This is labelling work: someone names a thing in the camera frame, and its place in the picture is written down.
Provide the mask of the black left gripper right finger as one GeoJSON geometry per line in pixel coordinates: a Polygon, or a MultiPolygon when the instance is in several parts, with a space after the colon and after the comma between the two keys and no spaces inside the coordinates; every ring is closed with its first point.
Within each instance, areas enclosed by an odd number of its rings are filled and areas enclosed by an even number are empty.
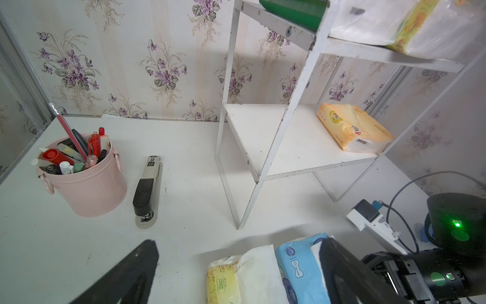
{"type": "Polygon", "coordinates": [[[333,238],[321,242],[320,263],[331,303],[406,303],[333,238]]]}

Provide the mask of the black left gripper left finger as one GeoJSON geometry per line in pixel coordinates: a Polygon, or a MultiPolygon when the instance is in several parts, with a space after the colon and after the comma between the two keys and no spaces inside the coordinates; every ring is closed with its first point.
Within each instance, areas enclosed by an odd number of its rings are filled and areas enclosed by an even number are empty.
{"type": "Polygon", "coordinates": [[[156,242],[147,239],[72,303],[148,303],[158,260],[156,242]]]}

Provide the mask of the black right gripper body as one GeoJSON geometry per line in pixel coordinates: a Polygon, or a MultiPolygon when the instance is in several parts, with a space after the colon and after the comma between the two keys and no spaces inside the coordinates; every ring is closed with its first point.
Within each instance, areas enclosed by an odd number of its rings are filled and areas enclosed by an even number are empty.
{"type": "Polygon", "coordinates": [[[409,303],[425,303],[423,276],[410,256],[378,252],[364,256],[361,262],[409,303]]]}

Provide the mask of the blue tissue pack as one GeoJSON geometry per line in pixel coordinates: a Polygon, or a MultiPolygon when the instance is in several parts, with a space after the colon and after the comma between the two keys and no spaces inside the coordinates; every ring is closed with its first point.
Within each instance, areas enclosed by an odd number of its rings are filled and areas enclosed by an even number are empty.
{"type": "Polygon", "coordinates": [[[321,269],[321,242],[326,233],[299,238],[275,251],[284,290],[290,304],[330,303],[321,269]]]}

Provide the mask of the pale yellow tissue pack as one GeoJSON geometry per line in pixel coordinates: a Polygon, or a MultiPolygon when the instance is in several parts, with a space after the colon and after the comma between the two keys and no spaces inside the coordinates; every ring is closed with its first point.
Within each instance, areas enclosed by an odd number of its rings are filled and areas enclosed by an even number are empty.
{"type": "Polygon", "coordinates": [[[211,262],[208,303],[288,303],[273,245],[211,262]]]}

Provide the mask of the orange tissue pack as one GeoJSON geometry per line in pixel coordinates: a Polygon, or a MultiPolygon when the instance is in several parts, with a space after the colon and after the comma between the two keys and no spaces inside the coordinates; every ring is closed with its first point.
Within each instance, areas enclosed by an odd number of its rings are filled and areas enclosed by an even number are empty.
{"type": "Polygon", "coordinates": [[[345,152],[382,153],[395,140],[391,132],[357,106],[323,103],[316,116],[345,152]]]}

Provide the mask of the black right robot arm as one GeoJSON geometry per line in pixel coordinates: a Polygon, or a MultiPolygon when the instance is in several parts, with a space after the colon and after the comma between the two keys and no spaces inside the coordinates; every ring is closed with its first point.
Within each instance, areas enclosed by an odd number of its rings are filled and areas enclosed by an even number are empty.
{"type": "Polygon", "coordinates": [[[336,240],[322,241],[331,303],[460,303],[485,294],[485,200],[443,193],[427,206],[425,235],[434,249],[357,260],[336,240]]]}

